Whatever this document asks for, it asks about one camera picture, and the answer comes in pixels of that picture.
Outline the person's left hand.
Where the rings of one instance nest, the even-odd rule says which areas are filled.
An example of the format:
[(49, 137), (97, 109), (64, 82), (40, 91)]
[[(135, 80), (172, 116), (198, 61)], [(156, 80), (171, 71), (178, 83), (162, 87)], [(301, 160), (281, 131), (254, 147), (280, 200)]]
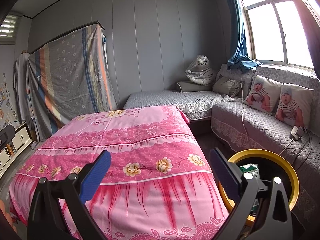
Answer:
[(4, 202), (2, 200), (0, 200), (0, 208), (1, 208), (1, 211), (2, 211), (3, 215), (7, 219), (8, 223), (12, 227), (12, 229), (17, 233), (17, 229), (16, 229), (16, 227), (14, 226), (14, 224), (12, 222), (12, 217), (11, 217), (11, 215), (9, 213), (6, 212), (5, 204), (4, 204)]

